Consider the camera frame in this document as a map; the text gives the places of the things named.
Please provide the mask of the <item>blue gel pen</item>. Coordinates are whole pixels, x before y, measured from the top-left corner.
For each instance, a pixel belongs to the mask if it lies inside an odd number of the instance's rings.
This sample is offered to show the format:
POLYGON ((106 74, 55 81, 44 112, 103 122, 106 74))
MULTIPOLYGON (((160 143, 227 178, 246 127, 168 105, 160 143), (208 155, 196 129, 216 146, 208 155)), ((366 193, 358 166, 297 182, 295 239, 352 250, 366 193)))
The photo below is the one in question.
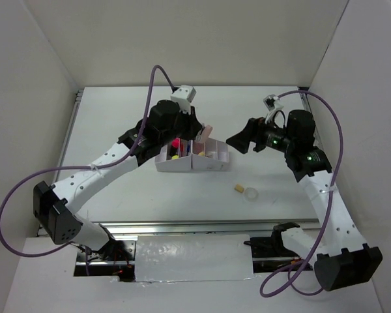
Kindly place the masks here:
POLYGON ((192 143, 193 143, 192 140, 189 140, 188 143, 187 143, 187 148, 186 148, 186 155, 187 155, 187 156, 190 156, 190 155, 191 155, 192 143))

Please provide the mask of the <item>red pen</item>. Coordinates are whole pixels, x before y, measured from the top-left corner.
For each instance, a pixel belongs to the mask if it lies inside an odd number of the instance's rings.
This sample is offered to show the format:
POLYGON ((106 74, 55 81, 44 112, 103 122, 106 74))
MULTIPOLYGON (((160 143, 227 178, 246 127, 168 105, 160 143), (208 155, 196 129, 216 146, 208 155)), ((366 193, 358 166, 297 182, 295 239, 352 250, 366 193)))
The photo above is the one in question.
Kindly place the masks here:
POLYGON ((180 157, 186 156, 186 141, 183 139, 180 139, 180 157))

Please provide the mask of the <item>black pink highlighter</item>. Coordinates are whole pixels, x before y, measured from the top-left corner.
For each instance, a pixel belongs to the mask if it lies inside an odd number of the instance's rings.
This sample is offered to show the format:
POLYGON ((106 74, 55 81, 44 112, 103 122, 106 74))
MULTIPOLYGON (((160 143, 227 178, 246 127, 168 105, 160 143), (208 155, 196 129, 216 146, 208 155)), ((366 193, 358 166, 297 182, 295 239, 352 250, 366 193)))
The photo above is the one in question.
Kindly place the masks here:
POLYGON ((170 157, 178 155, 179 147, 180 147, 180 139, 176 138, 171 142, 171 146, 169 150, 170 157))

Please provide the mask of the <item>tan eraser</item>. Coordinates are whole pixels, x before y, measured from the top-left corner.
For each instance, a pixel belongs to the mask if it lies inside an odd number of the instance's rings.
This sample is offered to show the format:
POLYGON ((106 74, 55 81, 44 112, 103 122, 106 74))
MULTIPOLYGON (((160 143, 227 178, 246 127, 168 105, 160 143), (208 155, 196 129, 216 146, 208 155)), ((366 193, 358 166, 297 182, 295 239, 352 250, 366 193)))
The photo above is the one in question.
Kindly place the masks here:
POLYGON ((243 193, 244 192, 244 187, 241 186, 241 185, 235 185, 234 189, 239 192, 239 193, 243 193))

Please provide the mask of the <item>clear tape roll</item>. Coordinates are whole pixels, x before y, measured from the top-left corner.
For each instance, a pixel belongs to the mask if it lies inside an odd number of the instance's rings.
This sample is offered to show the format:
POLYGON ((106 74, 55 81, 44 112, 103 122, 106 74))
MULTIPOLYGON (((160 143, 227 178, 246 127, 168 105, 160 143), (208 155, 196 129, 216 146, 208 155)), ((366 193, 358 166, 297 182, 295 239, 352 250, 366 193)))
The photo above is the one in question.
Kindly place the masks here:
POLYGON ((255 202, 258 199, 259 193, 255 188, 248 187, 243 192, 244 199, 249 202, 255 202))

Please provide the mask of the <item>white staples box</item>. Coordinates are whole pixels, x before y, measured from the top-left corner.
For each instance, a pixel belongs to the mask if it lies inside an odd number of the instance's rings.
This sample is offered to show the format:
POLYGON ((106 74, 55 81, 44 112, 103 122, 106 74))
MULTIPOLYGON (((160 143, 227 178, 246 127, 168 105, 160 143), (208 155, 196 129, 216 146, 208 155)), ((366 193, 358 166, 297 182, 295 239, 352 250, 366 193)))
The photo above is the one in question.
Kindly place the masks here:
POLYGON ((216 160, 217 159, 217 152, 216 151, 206 151, 205 156, 207 158, 211 158, 211 159, 216 160))

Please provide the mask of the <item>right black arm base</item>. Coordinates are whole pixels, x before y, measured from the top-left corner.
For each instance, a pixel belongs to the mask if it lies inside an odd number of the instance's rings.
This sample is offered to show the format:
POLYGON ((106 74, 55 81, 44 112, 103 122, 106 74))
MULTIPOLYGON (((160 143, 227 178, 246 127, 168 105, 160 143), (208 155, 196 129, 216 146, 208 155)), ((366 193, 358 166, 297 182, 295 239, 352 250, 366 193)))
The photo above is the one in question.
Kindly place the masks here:
POLYGON ((268 237, 251 237, 244 242, 249 246, 253 259, 254 273, 272 273, 275 270, 295 263, 301 257, 283 246, 282 232, 297 230, 300 226, 294 222, 286 222, 273 227, 268 237))

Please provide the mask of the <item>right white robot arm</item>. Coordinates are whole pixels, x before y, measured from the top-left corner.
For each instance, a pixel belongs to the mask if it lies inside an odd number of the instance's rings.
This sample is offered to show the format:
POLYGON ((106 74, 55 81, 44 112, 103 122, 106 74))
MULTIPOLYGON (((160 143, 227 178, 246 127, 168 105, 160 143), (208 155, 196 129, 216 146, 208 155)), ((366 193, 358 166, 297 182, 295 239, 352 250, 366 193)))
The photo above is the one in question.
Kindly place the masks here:
POLYGON ((226 143, 242 154, 251 143, 255 152, 271 148, 283 153, 287 167, 311 201, 320 233, 313 239, 297 223, 278 224, 270 237, 272 250, 279 256, 296 254, 313 269, 323 290, 334 291, 369 281, 383 255, 358 231, 337 190, 330 162, 314 144, 314 132, 313 115, 293 110, 284 127, 269 117, 251 118, 226 143))

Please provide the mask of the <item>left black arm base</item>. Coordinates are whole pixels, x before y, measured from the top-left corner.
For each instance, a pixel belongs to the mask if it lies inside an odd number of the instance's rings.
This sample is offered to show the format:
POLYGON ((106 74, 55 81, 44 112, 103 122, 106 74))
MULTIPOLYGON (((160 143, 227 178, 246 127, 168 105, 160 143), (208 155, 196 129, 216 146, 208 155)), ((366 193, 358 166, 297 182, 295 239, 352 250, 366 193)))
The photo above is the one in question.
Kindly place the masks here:
POLYGON ((134 282, 137 238, 111 240, 99 251, 78 246, 74 276, 114 276, 120 282, 134 282))

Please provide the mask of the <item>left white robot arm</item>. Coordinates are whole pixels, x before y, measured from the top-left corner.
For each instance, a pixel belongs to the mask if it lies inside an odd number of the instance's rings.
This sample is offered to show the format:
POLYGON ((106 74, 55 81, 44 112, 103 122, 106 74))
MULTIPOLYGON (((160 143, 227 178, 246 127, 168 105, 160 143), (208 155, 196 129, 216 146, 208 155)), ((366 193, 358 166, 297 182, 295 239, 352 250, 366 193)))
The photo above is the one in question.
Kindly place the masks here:
POLYGON ((176 138, 194 140, 203 125, 196 109, 185 113, 172 100, 160 100, 134 128, 86 170, 52 185, 41 181, 33 189, 33 212, 54 244, 76 243, 89 248, 101 260, 108 260, 124 245, 101 224, 80 217, 78 211, 98 192, 122 175, 138 169, 160 154, 176 138))

